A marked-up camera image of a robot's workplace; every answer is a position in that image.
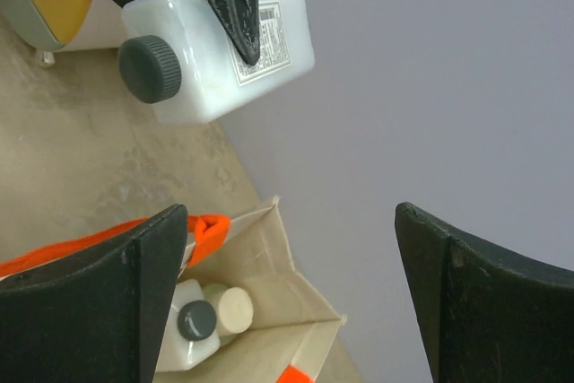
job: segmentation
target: cream-colored lid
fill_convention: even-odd
[[[219,336],[241,334],[253,323],[253,302],[243,289],[231,287],[207,300],[217,314],[216,330]]]

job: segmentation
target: gray wall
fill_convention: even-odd
[[[315,72],[223,124],[367,380],[430,382],[395,205],[574,269],[574,0],[307,1]]]

